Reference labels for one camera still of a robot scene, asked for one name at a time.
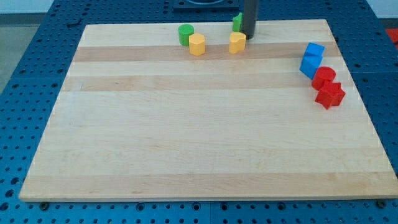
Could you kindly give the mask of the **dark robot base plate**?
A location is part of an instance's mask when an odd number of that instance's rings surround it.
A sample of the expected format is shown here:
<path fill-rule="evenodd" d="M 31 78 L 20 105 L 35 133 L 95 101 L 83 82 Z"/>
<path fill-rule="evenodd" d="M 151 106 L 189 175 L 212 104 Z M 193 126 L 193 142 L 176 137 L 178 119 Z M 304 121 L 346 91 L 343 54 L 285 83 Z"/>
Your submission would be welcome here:
<path fill-rule="evenodd" d="M 228 9 L 239 11 L 239 0 L 173 0 L 173 12 Z"/>

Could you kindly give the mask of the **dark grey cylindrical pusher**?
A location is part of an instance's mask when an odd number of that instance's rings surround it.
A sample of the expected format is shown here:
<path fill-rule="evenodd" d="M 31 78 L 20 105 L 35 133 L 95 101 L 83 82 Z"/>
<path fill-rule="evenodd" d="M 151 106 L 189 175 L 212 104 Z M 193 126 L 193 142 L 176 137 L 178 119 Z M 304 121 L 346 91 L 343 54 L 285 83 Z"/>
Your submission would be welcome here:
<path fill-rule="evenodd" d="M 258 12 L 259 0 L 244 1 L 242 33 L 246 35 L 247 39 L 254 37 Z"/>

